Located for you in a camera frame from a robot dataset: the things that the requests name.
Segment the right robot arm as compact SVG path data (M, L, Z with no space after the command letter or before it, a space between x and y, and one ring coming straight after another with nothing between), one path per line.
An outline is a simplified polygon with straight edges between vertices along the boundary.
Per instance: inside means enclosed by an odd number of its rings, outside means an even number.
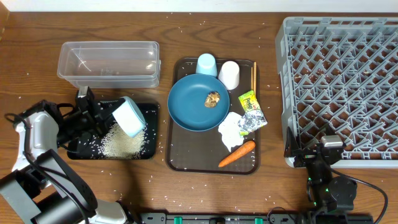
M292 130L287 128L284 157L308 173L307 196L314 208L297 217L297 223L348 223L346 212L354 209L357 183L332 174L331 165L341 160L345 143L337 135L320 138L313 149L299 149Z

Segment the light blue rice bowl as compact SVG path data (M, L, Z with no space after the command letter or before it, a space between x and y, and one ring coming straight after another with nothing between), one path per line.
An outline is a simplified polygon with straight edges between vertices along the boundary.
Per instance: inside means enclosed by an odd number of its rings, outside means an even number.
M146 127L144 116L136 103L128 96L124 96L124 103L119 106L112 115L121 129L130 137L134 138Z

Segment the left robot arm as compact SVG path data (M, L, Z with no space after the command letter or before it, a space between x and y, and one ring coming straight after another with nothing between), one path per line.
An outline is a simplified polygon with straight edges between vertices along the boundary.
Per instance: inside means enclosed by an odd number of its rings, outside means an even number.
M135 223L120 202L98 200L57 149L79 152L92 136L108 134L113 121L131 134L141 111L126 96L114 101L78 96L70 112L62 114L63 107L42 100L20 114L6 114L19 133L19 154L1 179L1 195L24 223Z

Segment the dark blue plate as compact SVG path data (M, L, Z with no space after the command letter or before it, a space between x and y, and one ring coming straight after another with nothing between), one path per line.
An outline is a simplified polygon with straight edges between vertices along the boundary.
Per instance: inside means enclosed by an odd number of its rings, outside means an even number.
M217 92L220 101L207 108L207 96ZM215 77L191 74L178 80L169 92L167 106L171 118L189 131L207 131L218 126L229 113L229 94Z

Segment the orange carrot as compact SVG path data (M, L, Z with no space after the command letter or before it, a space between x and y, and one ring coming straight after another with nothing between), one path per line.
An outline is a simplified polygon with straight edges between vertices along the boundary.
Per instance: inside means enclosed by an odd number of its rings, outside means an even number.
M240 159L245 156L247 153L251 152L256 146L254 141L247 141L242 146L240 146L237 150L232 152L229 156L225 157L219 164L218 167L225 167L228 164Z

